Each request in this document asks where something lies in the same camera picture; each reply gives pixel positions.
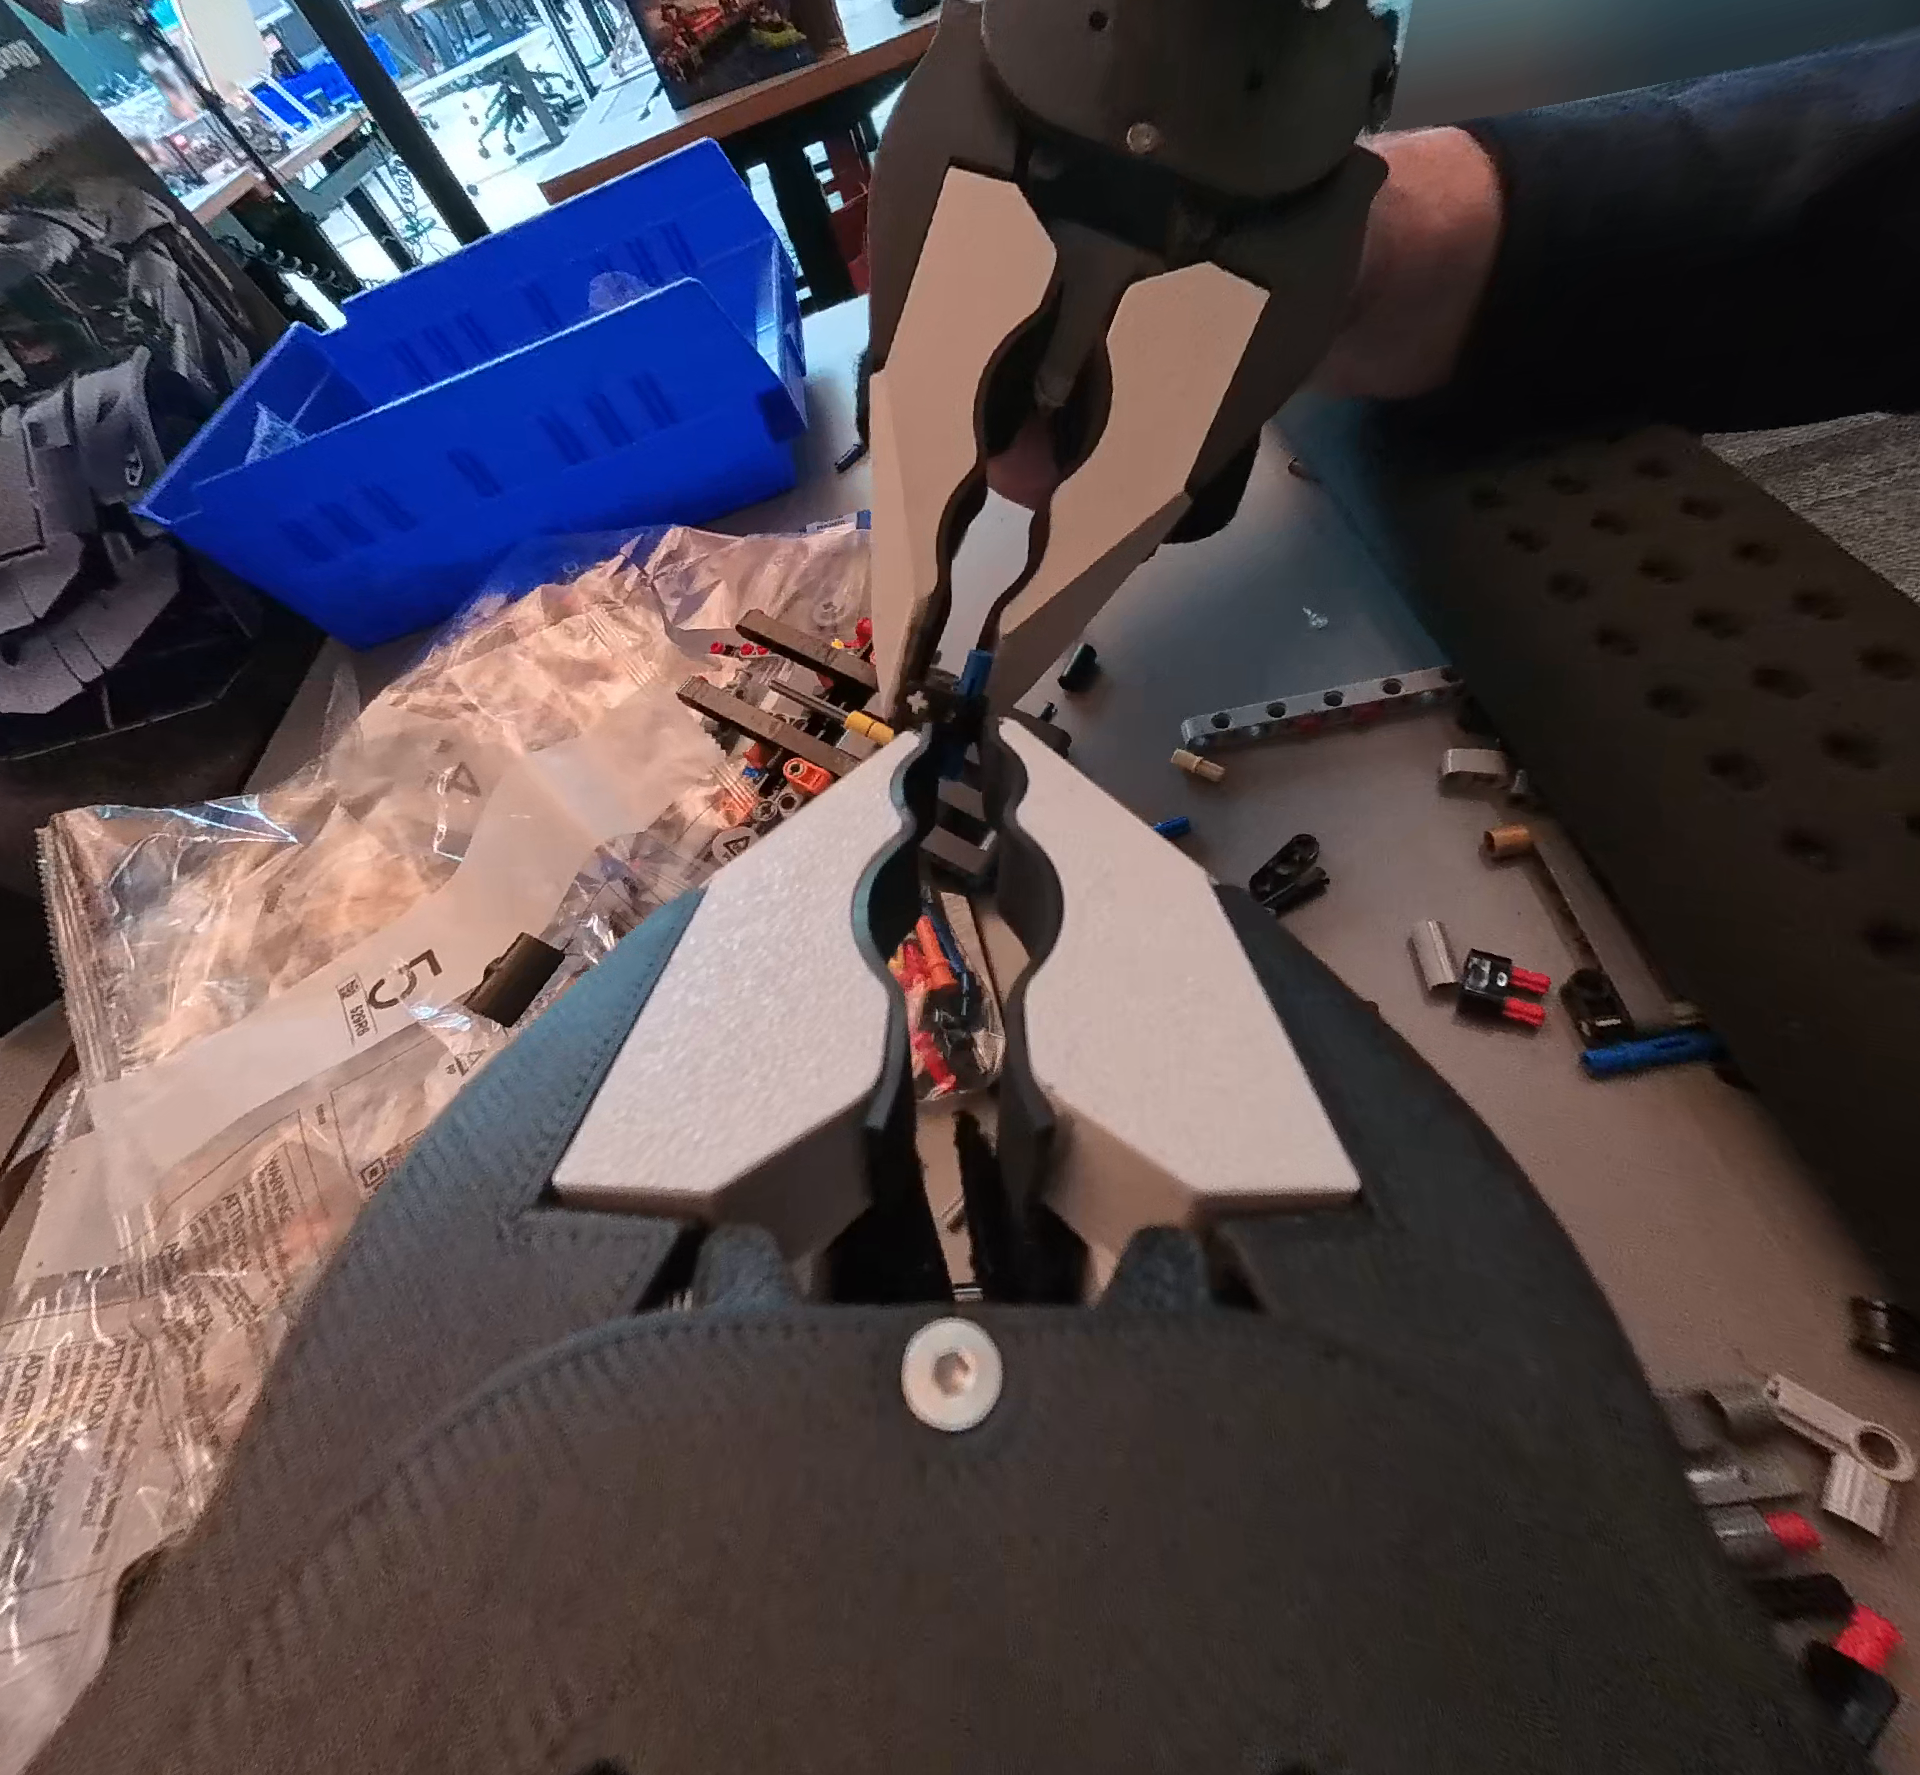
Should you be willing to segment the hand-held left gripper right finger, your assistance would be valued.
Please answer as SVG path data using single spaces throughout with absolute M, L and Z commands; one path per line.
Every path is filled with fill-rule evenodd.
M 987 723 L 1006 991 L 1000 1180 L 1089 1252 L 1343 1209 L 1359 1167 L 1220 888 L 1019 723 Z

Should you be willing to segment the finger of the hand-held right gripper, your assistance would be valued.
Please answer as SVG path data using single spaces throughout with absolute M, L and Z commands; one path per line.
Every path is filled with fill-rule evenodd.
M 866 378 L 878 702 L 911 710 L 950 614 L 950 553 L 984 502 L 984 395 L 1044 317 L 1058 251 L 1019 183 L 947 170 L 896 345 Z
M 1188 510 L 1188 475 L 1270 291 L 1216 262 L 1133 280 L 1103 330 L 1111 409 L 1000 607 L 992 697 L 1025 697 Z

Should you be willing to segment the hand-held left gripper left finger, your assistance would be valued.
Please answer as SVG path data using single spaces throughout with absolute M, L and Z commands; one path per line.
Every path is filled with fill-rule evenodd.
M 901 737 L 696 892 L 555 1161 L 565 1209 L 764 1226 L 827 1252 L 866 1205 L 860 1121 L 901 1050 L 901 990 L 860 899 L 911 841 Z

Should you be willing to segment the small clear parts bag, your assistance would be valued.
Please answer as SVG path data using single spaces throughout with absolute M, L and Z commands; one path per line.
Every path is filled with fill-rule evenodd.
M 917 1105 L 984 1096 L 1006 1061 L 1006 1021 L 971 902 L 924 888 L 917 930 L 890 956 L 890 979 L 904 996 Z

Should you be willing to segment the pile of toy bricks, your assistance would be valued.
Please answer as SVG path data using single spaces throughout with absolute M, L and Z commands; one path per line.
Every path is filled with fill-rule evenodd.
M 1290 827 L 1331 892 L 1261 917 L 1297 1039 L 1380 1134 L 1367 1213 L 1261 1249 L 1283 1348 L 1282 1477 L 1253 1534 L 1290 1528 L 1282 1644 L 1283 1772 L 1871 1772 L 1882 1724 L 1915 1772 L 1915 1484 L 1887 1543 L 1817 1516 L 1834 1563 L 1903 1650 L 1880 1677 L 1764 1620 L 1697 1509 L 1658 1392 L 1796 1378 L 1915 1443 L 1915 1374 L 1851 1348 L 1851 1302 L 1903 1290 L 1771 1127 L 1747 1065 L 1583 1065 L 1569 917 L 1537 859 L 1473 827 L 1543 827 L 1441 787 L 1434 711 L 1374 737 L 1241 751 L 1205 817 L 1241 884 Z

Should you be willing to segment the person's right forearm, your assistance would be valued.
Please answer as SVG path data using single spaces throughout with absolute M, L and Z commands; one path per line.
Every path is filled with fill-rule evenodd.
M 1502 251 L 1466 423 L 1796 428 L 1920 409 L 1920 32 L 1466 127 Z

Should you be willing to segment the dark toy set box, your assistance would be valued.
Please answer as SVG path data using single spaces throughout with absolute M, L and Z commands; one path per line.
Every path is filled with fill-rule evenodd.
M 0 756 L 215 702 L 287 614 L 143 510 L 287 325 L 52 54 L 126 0 L 3 0 Z

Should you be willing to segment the person's right hand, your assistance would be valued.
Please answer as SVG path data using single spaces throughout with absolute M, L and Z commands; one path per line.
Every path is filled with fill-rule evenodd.
M 1313 372 L 1323 395 L 1416 404 L 1454 378 L 1489 284 L 1509 189 L 1466 127 L 1387 132 L 1359 276 Z

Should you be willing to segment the black toy connector piece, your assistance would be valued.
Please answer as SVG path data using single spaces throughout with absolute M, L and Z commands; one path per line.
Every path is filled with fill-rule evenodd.
M 565 950 L 538 938 L 538 934 L 515 934 L 515 944 L 502 944 L 483 982 L 458 996 L 458 1007 L 469 1021 L 492 1021 L 502 1031 L 515 1031 L 536 996 L 551 990 L 551 979 L 558 973 Z

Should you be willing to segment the wooden side table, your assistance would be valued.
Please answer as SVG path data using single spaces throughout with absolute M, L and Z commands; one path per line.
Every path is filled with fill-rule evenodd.
M 890 0 L 866 0 L 839 10 L 839 40 L 814 62 L 701 106 L 674 112 L 662 97 L 618 86 L 536 162 L 538 202 L 576 202 L 710 139 L 735 173 L 767 170 L 806 313 L 839 309 L 866 291 L 850 218 L 874 173 L 878 112 L 917 72 L 931 32 L 937 10 L 901 14 Z

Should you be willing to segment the numbered clear parts bag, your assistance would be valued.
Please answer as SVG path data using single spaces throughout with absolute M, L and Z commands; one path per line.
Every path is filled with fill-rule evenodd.
M 56 812 L 42 892 L 104 1209 L 453 1007 L 710 765 L 710 737 L 656 702 L 538 751 L 403 711 L 273 794 Z

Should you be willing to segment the long grey toy beam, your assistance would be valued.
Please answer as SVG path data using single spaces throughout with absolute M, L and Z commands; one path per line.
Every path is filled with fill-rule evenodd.
M 1446 710 L 1466 691 L 1454 666 L 1391 669 L 1369 681 L 1313 687 L 1290 697 L 1261 697 L 1238 710 L 1188 711 L 1177 723 L 1177 751 L 1227 756 L 1270 741 L 1313 741 L 1331 731 L 1369 731 L 1395 711 Z

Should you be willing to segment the crumpled clear bag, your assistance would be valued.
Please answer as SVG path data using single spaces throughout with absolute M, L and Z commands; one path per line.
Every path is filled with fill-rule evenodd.
M 329 950 L 362 944 L 453 884 L 515 794 L 510 859 L 565 851 L 565 888 L 521 930 L 582 916 L 590 888 L 635 917 L 696 888 L 764 787 L 683 687 L 781 669 L 747 657 L 747 614 L 850 647 L 866 526 L 538 538 L 299 779 L 257 797 L 279 841 L 247 908 Z

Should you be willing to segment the blue plastic bin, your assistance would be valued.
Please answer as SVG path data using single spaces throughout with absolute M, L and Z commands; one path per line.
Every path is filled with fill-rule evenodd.
M 798 276 L 701 139 L 290 330 L 135 510 L 372 648 L 531 538 L 756 508 L 798 437 Z

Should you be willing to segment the black perforated board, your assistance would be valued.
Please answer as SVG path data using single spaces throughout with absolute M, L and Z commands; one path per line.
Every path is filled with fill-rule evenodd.
M 1395 526 L 1473 702 L 1915 1308 L 1915 602 L 1670 428 L 1425 475 Z

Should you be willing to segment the black pole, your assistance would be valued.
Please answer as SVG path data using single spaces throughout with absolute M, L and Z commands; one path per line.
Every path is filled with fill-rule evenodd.
M 394 89 L 394 79 L 372 54 L 372 38 L 362 32 L 347 0 L 290 0 L 299 23 L 324 38 L 329 57 L 355 86 L 362 106 L 372 112 L 388 148 L 403 161 L 403 170 L 420 181 L 420 189 L 435 202 L 439 223 L 453 232 L 458 251 L 483 245 L 492 225 L 425 132 L 420 112 Z

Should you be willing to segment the black toy frame assembly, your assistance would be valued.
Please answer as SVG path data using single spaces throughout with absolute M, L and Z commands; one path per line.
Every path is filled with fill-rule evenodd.
M 715 794 L 718 827 L 710 841 L 710 859 L 723 864 L 878 756 L 896 723 L 874 711 L 878 669 L 866 625 L 835 639 L 747 614 L 710 647 L 710 662 L 718 676 L 683 681 L 678 702 L 723 756 Z M 987 817 L 984 787 L 976 744 L 943 765 L 937 825 L 921 834 L 921 864 L 943 888 L 992 888 L 1000 825 Z

